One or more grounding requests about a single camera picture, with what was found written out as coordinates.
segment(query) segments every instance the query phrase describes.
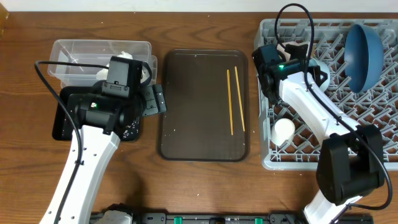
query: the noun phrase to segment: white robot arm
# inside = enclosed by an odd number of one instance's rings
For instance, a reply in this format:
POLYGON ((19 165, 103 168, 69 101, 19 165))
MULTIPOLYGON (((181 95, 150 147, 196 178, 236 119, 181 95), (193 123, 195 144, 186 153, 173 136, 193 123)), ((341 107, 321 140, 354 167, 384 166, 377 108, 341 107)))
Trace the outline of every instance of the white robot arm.
MULTIPOLYGON (((342 119, 354 130, 359 123, 344 114, 315 84, 312 77, 308 77, 314 92, 325 102, 336 114, 340 114, 342 119)), ((312 130, 318 142, 330 138, 335 133, 343 135, 349 131, 336 122, 336 119, 321 106, 313 95, 307 90, 304 82, 304 73, 298 72, 291 74, 279 84, 279 95, 282 100, 288 103, 304 120, 312 130)), ((305 218, 308 224, 327 224, 330 223, 349 203, 357 202, 362 196, 355 196, 347 200, 344 204, 336 206, 329 202, 319 190, 315 198, 304 209, 305 218)))
POLYGON ((329 224, 346 210, 348 204, 358 201, 366 193, 382 186, 384 176, 378 166, 368 170, 361 170, 361 168, 353 170, 356 166, 371 166, 370 164, 374 161, 370 162, 370 159, 374 158, 368 156, 369 152, 356 143, 353 133, 338 123, 313 93, 331 112, 338 114, 340 121, 345 122, 356 133, 367 133, 366 137, 373 138, 372 143, 377 146, 373 149, 380 160, 382 160, 381 133, 374 126, 365 127, 366 130, 363 131, 364 128, 357 121, 344 114, 319 89, 312 78, 312 75, 317 77, 315 71, 319 68, 314 67, 313 74, 307 74, 307 86, 303 72, 304 58, 300 60, 294 58, 285 62, 280 58, 279 53, 274 45, 265 45, 252 54, 259 74, 261 90, 272 104, 278 104, 280 100, 288 103, 309 126, 322 145, 317 169, 320 191, 305 207, 303 213, 309 224, 329 224), (356 160, 350 160, 349 150, 361 151, 361 153, 356 156, 356 160))
MULTIPOLYGON (((59 223, 88 223, 104 171, 120 143, 119 136, 114 132, 110 135, 103 134, 102 128, 83 125, 80 129, 80 134, 84 148, 81 160, 82 165, 78 169, 63 206, 59 223)), ((50 206, 40 222, 41 224, 54 222, 61 199, 72 175, 77 153, 78 144, 76 134, 73 133, 67 163, 50 206)))

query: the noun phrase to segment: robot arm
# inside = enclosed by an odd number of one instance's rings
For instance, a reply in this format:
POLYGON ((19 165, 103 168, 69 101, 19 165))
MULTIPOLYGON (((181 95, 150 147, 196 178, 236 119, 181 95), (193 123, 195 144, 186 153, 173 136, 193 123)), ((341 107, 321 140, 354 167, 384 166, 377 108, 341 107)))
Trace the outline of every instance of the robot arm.
MULTIPOLYGON (((263 94, 269 102, 279 100, 288 103, 304 120, 322 145, 317 168, 320 187, 313 201, 304 209, 309 224, 329 224, 349 203, 384 183, 384 175, 369 152, 355 141, 348 129, 336 119, 307 90, 304 80, 303 60, 297 58, 284 62, 274 45, 258 48, 253 53, 258 79, 263 94), (357 156, 350 159, 348 150, 357 156)), ((375 126, 361 127, 358 122, 344 114, 315 84, 308 73, 310 88, 345 123, 361 135, 382 161, 382 137, 375 126)))
MULTIPOLYGON (((102 128, 83 125, 80 134, 84 148, 81 166, 63 206, 59 223, 88 223, 104 171, 120 143, 120 138, 115 132, 110 135, 103 134, 102 128)), ((73 133, 67 163, 50 206, 40 222, 42 224, 53 223, 55 220, 58 207, 75 166, 77 148, 76 134, 73 133)))
MULTIPOLYGON (((68 97, 67 111, 79 130, 82 149, 73 133, 67 163, 40 223, 88 223, 104 171, 127 127, 137 117, 166 111, 161 86, 140 82, 143 67, 151 79, 145 62, 112 57, 106 81, 94 84, 91 93, 68 97), (77 161, 80 152, 82 157, 77 161)), ((69 125, 65 119, 65 134, 71 131, 69 125)))

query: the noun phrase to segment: blue bowl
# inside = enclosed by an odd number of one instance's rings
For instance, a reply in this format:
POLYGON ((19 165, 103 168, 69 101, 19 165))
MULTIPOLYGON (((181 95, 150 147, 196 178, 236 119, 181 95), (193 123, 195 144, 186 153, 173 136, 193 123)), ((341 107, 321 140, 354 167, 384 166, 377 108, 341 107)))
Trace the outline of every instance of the blue bowl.
POLYGON ((384 52, 379 34, 365 25, 353 25, 346 38, 344 60, 348 83, 354 93, 372 88, 380 79, 384 52))

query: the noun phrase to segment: plastic bin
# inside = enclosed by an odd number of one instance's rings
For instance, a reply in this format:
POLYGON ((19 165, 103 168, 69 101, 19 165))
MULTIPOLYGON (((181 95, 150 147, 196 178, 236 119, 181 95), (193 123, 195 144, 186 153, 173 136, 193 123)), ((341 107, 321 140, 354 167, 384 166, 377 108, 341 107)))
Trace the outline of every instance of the plastic bin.
MULTIPOLYGON (((360 124, 375 124, 382 133, 383 158, 387 170, 398 170, 398 20, 383 19, 314 19, 315 58, 325 62, 331 83, 325 94, 337 107, 360 124), (353 93, 345 76, 345 38, 354 24, 376 30, 384 49, 384 66, 377 85, 362 93, 353 93)), ((254 49, 276 44, 275 19, 261 21, 254 49)), ((278 32, 283 42, 305 42, 310 39, 308 19, 280 19, 278 32)), ((320 145, 300 116, 287 104, 270 105, 259 84, 259 129, 262 165, 268 170, 315 170, 320 145), (279 118, 297 124, 294 140, 281 147, 271 143, 271 127, 279 118)))
MULTIPOLYGON (((152 84, 156 82, 157 59, 151 56, 152 47, 146 41, 128 40, 57 40, 50 60, 58 62, 107 65, 112 56, 124 51, 133 59, 147 62, 152 69, 152 84)), ((100 68, 49 65, 48 74, 61 80, 61 87, 92 86, 98 81, 100 68)))

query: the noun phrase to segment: black tray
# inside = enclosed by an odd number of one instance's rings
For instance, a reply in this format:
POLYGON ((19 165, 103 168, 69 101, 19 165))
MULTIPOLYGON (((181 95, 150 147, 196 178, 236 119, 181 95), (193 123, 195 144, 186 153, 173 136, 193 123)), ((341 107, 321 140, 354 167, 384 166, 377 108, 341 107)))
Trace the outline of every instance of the black tray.
POLYGON ((237 50, 173 50, 165 59, 167 112, 160 116, 157 150, 167 160, 243 160, 249 152, 248 60, 237 50), (234 67, 238 68, 246 132, 234 67), (233 129, 229 122, 230 71, 233 129))

